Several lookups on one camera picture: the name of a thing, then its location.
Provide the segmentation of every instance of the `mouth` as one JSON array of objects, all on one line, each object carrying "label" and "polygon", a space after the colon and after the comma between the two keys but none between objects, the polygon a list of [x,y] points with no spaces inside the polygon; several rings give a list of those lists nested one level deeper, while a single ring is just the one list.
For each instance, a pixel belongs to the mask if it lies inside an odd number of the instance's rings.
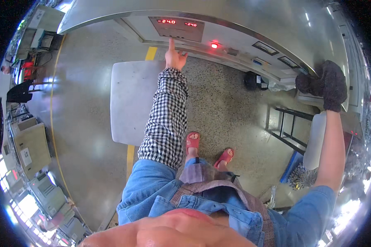
[{"label": "mouth", "polygon": [[209,217],[208,215],[205,215],[204,213],[201,213],[198,210],[192,210],[192,209],[189,209],[189,208],[181,208],[181,209],[171,210],[171,211],[165,213],[164,215],[173,215],[173,214],[178,214],[178,213],[186,214],[190,217],[193,217],[193,218],[196,218],[196,219],[199,219],[199,220],[203,220],[203,221],[208,222],[208,223],[213,224],[213,225],[215,224],[214,220],[211,217]]}]

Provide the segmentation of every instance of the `control panel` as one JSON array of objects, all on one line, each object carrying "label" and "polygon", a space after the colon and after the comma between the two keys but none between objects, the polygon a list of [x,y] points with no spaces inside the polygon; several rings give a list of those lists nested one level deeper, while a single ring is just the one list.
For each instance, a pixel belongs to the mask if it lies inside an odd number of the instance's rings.
[{"label": "control panel", "polygon": [[148,18],[161,37],[202,42],[205,27],[205,23],[202,21],[165,16],[149,16]]}]

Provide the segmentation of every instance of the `speckled floor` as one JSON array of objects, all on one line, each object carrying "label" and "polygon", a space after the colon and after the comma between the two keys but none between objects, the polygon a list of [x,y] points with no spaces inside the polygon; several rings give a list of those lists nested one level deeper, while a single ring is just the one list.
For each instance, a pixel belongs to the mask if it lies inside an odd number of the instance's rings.
[{"label": "speckled floor", "polygon": [[[126,182],[127,147],[114,143],[110,131],[111,67],[144,60],[147,49],[121,37],[108,22],[99,22],[71,32],[59,57],[53,97],[56,145],[70,193],[93,231],[114,213]],[[155,59],[163,60],[164,52],[158,49]],[[48,76],[54,63],[49,64]],[[241,175],[245,190],[268,200],[293,150],[264,131],[267,106],[307,113],[311,107],[298,103],[293,91],[247,91],[243,72],[214,62],[189,57],[183,71],[189,87],[188,131],[201,134],[200,156],[214,163],[226,147],[233,147],[229,169]],[[50,135],[50,87],[34,94],[30,111],[44,121]],[[271,112],[269,124],[277,126],[277,112]],[[297,121],[296,126],[294,135],[307,141],[310,123]],[[50,170],[63,185],[55,158]],[[303,193],[279,186],[277,207],[294,204]]]}]

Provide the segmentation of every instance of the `checkered sleeve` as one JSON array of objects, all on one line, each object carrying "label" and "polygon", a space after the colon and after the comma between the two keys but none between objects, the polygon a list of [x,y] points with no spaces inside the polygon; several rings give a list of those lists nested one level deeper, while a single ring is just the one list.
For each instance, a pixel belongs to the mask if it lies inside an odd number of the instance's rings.
[{"label": "checkered sleeve", "polygon": [[157,161],[177,171],[187,129],[187,97],[187,79],[181,71],[170,67],[158,75],[158,90],[138,151],[139,159]]}]

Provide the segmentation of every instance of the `red digital display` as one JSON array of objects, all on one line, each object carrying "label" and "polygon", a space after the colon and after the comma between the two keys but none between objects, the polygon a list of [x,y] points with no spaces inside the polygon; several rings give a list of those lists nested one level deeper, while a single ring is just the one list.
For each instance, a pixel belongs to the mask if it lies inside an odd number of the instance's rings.
[{"label": "red digital display", "polygon": [[184,24],[187,26],[193,26],[193,27],[197,26],[195,23],[189,23],[189,22],[185,22]]},{"label": "red digital display", "polygon": [[160,22],[160,23],[176,24],[176,21],[173,21],[173,20],[157,20],[157,22]]}]

